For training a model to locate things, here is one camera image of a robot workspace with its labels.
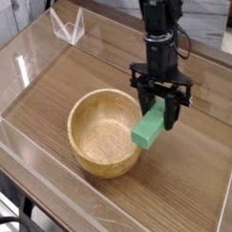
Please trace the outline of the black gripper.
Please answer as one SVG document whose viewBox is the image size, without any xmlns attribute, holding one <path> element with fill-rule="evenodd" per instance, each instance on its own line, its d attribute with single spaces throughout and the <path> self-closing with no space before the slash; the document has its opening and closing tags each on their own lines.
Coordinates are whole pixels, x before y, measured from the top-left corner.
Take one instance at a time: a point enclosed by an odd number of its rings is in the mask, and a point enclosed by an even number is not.
<svg viewBox="0 0 232 232">
<path fill-rule="evenodd" d="M 165 98 L 164 126 L 169 131 L 179 119 L 180 106 L 191 104 L 192 80 L 178 68 L 179 49 L 174 35 L 145 35 L 144 41 L 146 62 L 129 66 L 131 86 L 137 89 L 143 115 L 156 103 L 156 96 Z"/>
</svg>

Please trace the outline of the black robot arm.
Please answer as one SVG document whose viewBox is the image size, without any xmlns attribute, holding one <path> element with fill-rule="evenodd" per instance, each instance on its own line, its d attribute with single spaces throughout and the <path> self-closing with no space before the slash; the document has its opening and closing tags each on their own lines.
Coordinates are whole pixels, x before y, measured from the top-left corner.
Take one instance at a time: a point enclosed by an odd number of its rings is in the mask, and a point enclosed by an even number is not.
<svg viewBox="0 0 232 232">
<path fill-rule="evenodd" d="M 142 12 L 146 50 L 144 63 L 132 63 L 130 86 L 137 89 L 140 110 L 146 114 L 157 103 L 165 100 L 164 128 L 170 130 L 179 119 L 179 110 L 191 104 L 192 80 L 179 70 L 179 34 L 183 29 L 181 0 L 138 0 Z"/>
</svg>

